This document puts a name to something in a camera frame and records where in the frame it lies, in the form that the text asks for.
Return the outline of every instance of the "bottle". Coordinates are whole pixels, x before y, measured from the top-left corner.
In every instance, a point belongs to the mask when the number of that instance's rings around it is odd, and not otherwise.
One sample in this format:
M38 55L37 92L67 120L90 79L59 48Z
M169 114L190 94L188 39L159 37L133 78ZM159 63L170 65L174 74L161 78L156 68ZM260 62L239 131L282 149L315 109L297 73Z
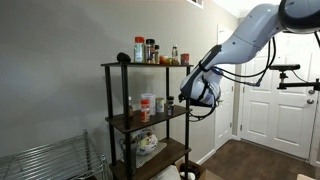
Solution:
M178 45L174 44L172 47L172 63L171 64L179 64L178 61Z
M160 59L159 59L159 45L154 46L154 61L156 64L160 64Z
M129 96L129 117L130 117L130 119L133 118L133 107L131 104L131 96Z
M144 61L144 38L137 36L135 37L134 44L134 62L143 63Z
M146 40L146 63L154 64L154 39Z
M173 115L173 109L174 109L174 97L173 96L168 96L167 97L167 115L172 116Z
M150 101L149 99L141 99L141 122L150 121Z

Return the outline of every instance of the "black cable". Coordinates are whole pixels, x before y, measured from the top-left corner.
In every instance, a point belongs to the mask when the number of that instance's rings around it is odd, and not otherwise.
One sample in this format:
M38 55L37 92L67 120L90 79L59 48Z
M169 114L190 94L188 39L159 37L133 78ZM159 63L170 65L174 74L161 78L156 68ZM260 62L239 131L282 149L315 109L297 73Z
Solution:
M212 93L212 96L213 96L214 100L216 100L216 97L215 97L214 93L212 92L212 90L210 88L209 88L209 91ZM193 115L191 112L189 112L191 117L197 118L197 120L191 120L189 118L189 121L190 122L199 122L199 121L204 120L206 117L208 117L210 114L213 113L213 111L216 109L216 107L217 107L217 104L216 104L216 102L214 102L213 107L211 108L211 110L206 115L203 115L203 116Z
M225 78L227 78L227 79L229 79L229 80L231 80L231 81L237 82L237 83L242 83L242 84L251 85L251 86L260 86L260 83L261 83L261 81L262 81L262 78L264 77L264 75L265 75L266 71L268 70L268 68L273 64L273 62L274 62L274 60L275 60L275 57L276 57L276 53L277 53L276 49L277 49L277 48L276 48L276 42L275 42L275 38L274 38L274 37L272 38L272 42L273 42L273 56L272 56L272 60L271 60L271 62L269 63L269 61L270 61L270 49L271 49L271 48L270 48L270 41L269 41L269 45L268 45L268 60L267 60L267 63L266 63L266 67L265 67L264 70L262 70L261 72L259 72L259 73L257 73L257 74L247 75L247 76L245 76L245 75L238 75L238 74L231 73L231 72L229 72L229 71L227 71L227 70L224 70L224 69L219 68L219 67L216 67L216 66L213 67L212 69L218 69L218 70L221 70L221 71L226 72L226 73L228 73L228 74L231 74L231 75L234 75L234 76L237 76L237 77L245 77L245 78L255 77L255 76L258 76L258 75L262 74L261 77L259 78L259 80L258 80L256 83L253 84L253 83L249 83L249 82L238 81L238 80L232 79L232 78L224 75L223 73L219 73L219 75L221 75L221 76L223 76L223 77L225 77Z
M272 63L274 62L274 60L275 60L275 56L276 56L276 43L275 43L275 38L273 37L272 38L272 42L273 42L273 58L272 58L272 61L271 61L271 63L269 63L269 64L267 64L266 65L266 68L264 69L264 70L262 70L261 72L259 72L259 73L256 73L256 74L252 74L252 75L239 75L239 74L234 74L234 73L232 73L232 72L229 72L229 71L227 71L227 70L225 70L225 69L222 69L222 68L219 68L219 67L214 67L215 69L219 69L219 70L221 70L221 71L223 71L223 72L226 72L226 73L228 73L228 74L231 74L231 75L233 75L233 76L237 76L237 77L243 77L243 78L250 78L250 77L255 77L255 76L258 76L258 75L260 75L260 74L262 74L262 73L265 73L267 70L268 70L268 68L272 65ZM269 41L269 45L268 45L268 61L267 61L267 63L269 62L269 59L270 59L270 41Z
M317 31L314 32L314 35L316 36L316 39L317 39L317 42L318 42L318 46L320 47L320 39L319 39L319 36L317 34Z
M294 74L300 81L303 81L303 82L305 82L305 83L308 83L308 81L305 81L305 80L301 79L301 78L296 74L296 72L294 72L294 70L292 70L292 72L293 72L293 74Z

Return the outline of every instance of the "can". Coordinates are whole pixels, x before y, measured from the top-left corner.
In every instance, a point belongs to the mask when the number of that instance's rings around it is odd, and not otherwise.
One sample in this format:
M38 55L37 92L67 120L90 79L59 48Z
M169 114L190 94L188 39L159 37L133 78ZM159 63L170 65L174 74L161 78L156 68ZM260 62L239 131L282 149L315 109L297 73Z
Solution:
M189 65L189 54L184 53L181 54L181 58L180 58L180 64L181 65Z
M157 113L164 112L164 98L162 97L156 98L156 112Z

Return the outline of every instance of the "metal wire rack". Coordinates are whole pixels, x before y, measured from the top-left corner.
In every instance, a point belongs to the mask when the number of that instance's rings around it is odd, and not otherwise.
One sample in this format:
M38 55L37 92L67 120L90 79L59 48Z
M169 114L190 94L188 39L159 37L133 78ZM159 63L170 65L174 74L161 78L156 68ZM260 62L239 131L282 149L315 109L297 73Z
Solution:
M89 135L29 149L0 158L0 179L106 179L106 159Z

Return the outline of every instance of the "shelf post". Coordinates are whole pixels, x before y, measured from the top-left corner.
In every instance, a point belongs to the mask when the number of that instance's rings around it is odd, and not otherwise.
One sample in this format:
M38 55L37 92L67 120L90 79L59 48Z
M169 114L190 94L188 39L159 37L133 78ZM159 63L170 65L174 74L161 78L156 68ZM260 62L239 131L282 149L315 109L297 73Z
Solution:
M129 92L128 92L128 66L125 64L121 65L121 74L122 74L122 97L123 97L123 123L125 129L130 129L129 123ZM125 134L125 144L126 144L126 174L128 180L132 179L132 169L131 169L131 136L130 133Z
M166 67L166 97L165 99L170 96L170 72L169 67ZM167 120L166 122L166 133L167 133L167 139L170 138L170 121Z
M187 67L187 72L186 72L186 76L188 76L190 74L190 67L188 66ZM190 117L190 99L187 98L186 99L186 109L187 109L187 113L185 115L186 117L186 130L185 130L185 133L186 133L186 138L185 138L185 148L188 149L189 148L189 117Z
M106 81L106 91L107 91L107 103L108 103L108 116L113 118L113 106L112 106L112 89L111 89L111 75L110 67L105 66L105 81ZM115 146L115 137L114 137L114 127L109 124L109 133L110 133L110 146L111 146L111 160L112 165L116 165L116 146Z
M190 67L188 66L187 67L187 72L186 72L186 76L188 76L190 74ZM185 115L185 117L186 117L186 129L185 129L185 133L186 133L186 135L185 135L185 149L188 149L189 148L189 118L190 118L190 113L189 113L189 111L190 111L190 99L189 98L187 98L186 99L186 109L187 109L187 113L186 113L186 115ZM185 155L185 165L186 165L186 167L184 168L185 170L184 170L184 174L188 174L188 162L189 162L189 153L187 153L186 155Z
M125 129L130 129L129 124L129 92L128 92L128 66L125 64L121 65L122 74L122 97L123 97L123 124Z

